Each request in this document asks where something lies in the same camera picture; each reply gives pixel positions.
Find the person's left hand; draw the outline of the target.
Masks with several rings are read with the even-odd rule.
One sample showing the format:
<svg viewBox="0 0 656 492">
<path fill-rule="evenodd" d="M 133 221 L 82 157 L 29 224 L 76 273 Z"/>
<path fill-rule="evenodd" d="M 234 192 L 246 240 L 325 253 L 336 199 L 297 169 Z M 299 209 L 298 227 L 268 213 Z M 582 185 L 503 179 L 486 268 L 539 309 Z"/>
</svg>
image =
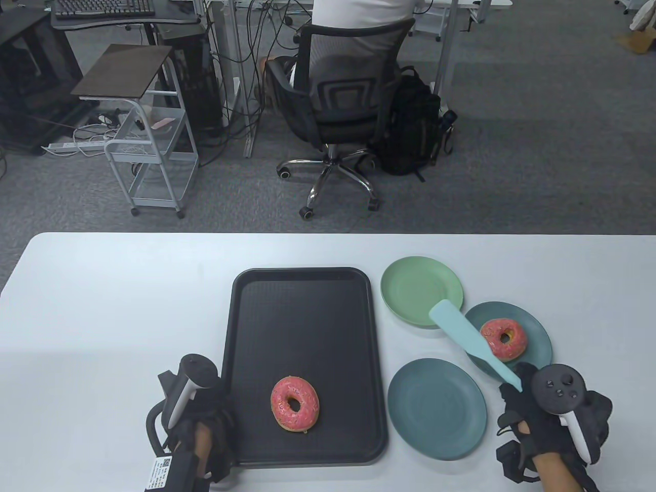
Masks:
<svg viewBox="0 0 656 492">
<path fill-rule="evenodd" d="M 199 389 L 185 406 L 182 417 L 166 431 L 171 452 L 193 452 L 198 458 L 197 477 L 218 483 L 236 464 L 231 445 L 234 429 L 232 406 L 222 382 Z"/>
</svg>

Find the person's right hand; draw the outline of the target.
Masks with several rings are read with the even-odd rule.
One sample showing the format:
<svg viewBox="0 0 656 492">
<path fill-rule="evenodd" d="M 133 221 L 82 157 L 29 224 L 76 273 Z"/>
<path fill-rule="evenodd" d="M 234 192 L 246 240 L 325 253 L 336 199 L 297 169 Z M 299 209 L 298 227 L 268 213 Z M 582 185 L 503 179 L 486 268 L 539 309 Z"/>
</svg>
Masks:
<svg viewBox="0 0 656 492">
<path fill-rule="evenodd" d="M 568 365 L 518 363 L 515 373 L 522 389 L 500 386 L 505 410 L 497 420 L 499 434 L 515 434 L 496 451 L 506 478 L 544 490 L 597 490 L 587 469 L 608 438 L 611 400 Z"/>
</svg>

